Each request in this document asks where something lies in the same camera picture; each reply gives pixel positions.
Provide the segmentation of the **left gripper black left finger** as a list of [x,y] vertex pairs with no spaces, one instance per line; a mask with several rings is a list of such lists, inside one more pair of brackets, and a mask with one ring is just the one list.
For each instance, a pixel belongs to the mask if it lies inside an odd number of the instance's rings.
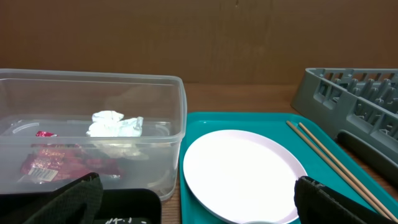
[[103,198],[100,176],[89,173],[53,191],[1,195],[1,224],[93,223]]

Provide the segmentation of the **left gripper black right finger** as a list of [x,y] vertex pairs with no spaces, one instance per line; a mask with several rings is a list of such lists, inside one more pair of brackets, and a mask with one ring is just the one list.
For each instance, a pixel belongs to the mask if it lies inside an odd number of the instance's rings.
[[308,176],[295,182],[294,192],[301,224],[394,224]]

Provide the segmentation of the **red snack wrapper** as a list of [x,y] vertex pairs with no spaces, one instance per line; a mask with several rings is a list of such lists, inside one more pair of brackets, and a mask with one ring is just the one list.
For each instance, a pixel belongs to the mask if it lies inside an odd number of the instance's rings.
[[32,144],[31,147],[34,150],[22,163],[21,173],[33,182],[73,180],[90,172],[109,180],[122,177],[117,160],[97,149],[83,149],[79,144]]

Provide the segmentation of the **white round plate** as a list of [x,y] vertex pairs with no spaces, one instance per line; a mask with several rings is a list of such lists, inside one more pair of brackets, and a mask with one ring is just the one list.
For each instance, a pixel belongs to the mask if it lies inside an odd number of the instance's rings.
[[191,143],[183,158],[190,191],[228,223],[290,223],[298,219],[295,182],[306,171],[279,143],[260,134],[221,130]]

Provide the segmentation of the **white tissue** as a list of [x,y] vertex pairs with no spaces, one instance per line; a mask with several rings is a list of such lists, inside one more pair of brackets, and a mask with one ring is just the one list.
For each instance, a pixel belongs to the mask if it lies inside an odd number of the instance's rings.
[[92,124],[86,135],[89,137],[139,137],[142,135],[143,117],[124,119],[116,111],[100,111],[91,117]]

